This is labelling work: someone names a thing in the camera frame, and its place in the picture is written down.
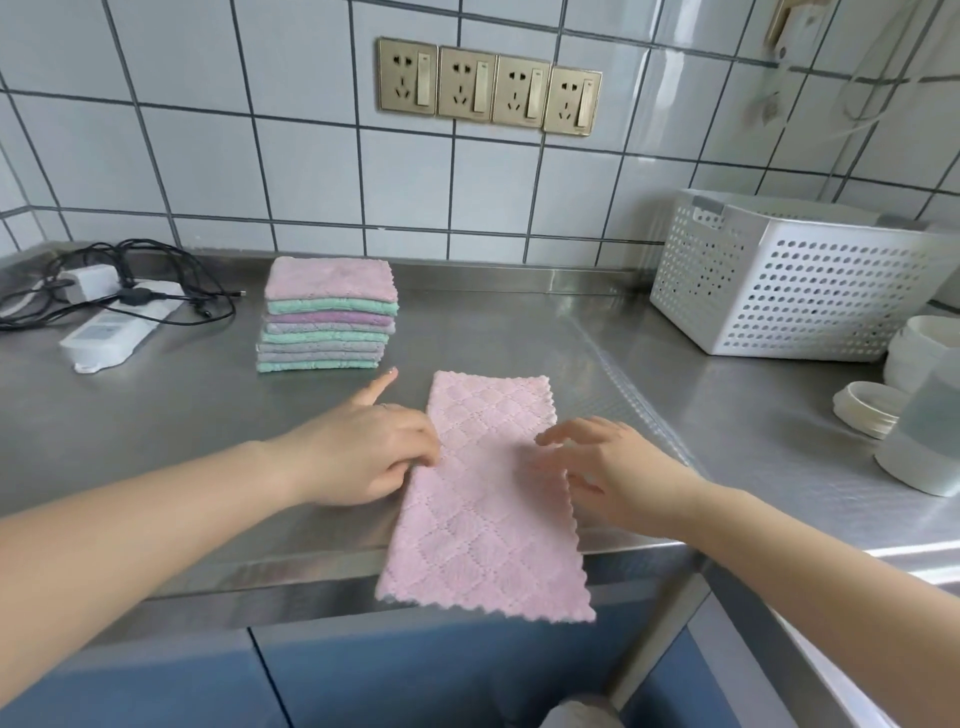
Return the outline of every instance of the plastic container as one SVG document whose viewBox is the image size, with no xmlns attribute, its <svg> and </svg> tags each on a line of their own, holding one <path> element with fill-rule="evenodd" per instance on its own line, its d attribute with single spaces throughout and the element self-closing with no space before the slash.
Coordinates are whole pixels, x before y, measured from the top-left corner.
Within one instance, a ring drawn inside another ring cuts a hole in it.
<svg viewBox="0 0 960 728">
<path fill-rule="evenodd" d="M 890 340 L 883 380 L 913 394 L 948 349 L 960 347 L 960 319 L 914 316 Z"/>
<path fill-rule="evenodd" d="M 875 381 L 852 381 L 833 395 L 833 413 L 855 430 L 882 440 L 893 429 L 909 398 Z"/>
<path fill-rule="evenodd" d="M 960 492 L 960 349 L 950 349 L 875 454 L 887 473 L 933 496 Z"/>
<path fill-rule="evenodd" d="M 872 361 L 960 262 L 960 233 L 685 190 L 651 302 L 707 353 Z"/>
</svg>

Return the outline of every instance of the white plastic basket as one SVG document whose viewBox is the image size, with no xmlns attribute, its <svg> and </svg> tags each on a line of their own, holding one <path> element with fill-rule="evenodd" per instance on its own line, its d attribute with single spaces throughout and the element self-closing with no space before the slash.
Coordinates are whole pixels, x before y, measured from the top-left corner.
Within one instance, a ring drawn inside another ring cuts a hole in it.
<svg viewBox="0 0 960 728">
<path fill-rule="evenodd" d="M 922 226 L 684 190 L 651 301 L 710 354 L 871 361 L 960 263 L 960 233 Z"/>
</svg>

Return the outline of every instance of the diamond pattern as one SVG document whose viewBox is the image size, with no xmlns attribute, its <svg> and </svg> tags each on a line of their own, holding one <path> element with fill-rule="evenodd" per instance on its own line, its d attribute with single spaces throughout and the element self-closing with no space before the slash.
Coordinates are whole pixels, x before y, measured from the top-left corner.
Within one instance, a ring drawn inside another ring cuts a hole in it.
<svg viewBox="0 0 960 728">
<path fill-rule="evenodd" d="M 530 467 L 547 377 L 437 372 L 427 414 L 441 462 L 411 478 L 377 598 L 594 621 L 566 481 Z"/>
</svg>

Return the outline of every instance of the person's right hand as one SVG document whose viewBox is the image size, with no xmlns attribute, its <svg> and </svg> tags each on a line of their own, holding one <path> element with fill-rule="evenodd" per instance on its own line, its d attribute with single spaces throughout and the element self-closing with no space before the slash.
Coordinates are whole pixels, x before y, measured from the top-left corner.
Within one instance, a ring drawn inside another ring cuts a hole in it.
<svg viewBox="0 0 960 728">
<path fill-rule="evenodd" d="M 632 427 L 602 417 L 554 425 L 537 444 L 563 445 L 544 453 L 538 465 L 566 471 L 575 503 L 647 536 L 687 540 L 700 495 L 716 487 Z"/>
</svg>

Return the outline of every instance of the white power strip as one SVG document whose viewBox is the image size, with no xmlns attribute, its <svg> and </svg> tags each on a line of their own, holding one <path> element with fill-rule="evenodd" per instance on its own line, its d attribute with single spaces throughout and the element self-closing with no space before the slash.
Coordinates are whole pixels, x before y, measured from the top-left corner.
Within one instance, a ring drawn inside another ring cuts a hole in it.
<svg viewBox="0 0 960 728">
<path fill-rule="evenodd" d="M 139 280 L 136 285 L 171 296 L 183 295 L 180 284 L 169 280 Z M 147 321 L 119 311 L 132 311 L 163 320 L 182 303 L 169 299 L 150 301 L 139 306 L 114 303 L 110 307 L 113 310 L 98 313 L 67 335 L 60 341 L 60 347 L 73 362 L 73 370 L 77 374 L 90 375 L 107 367 L 115 367 L 127 361 L 140 342 L 159 326 L 159 321 Z"/>
</svg>

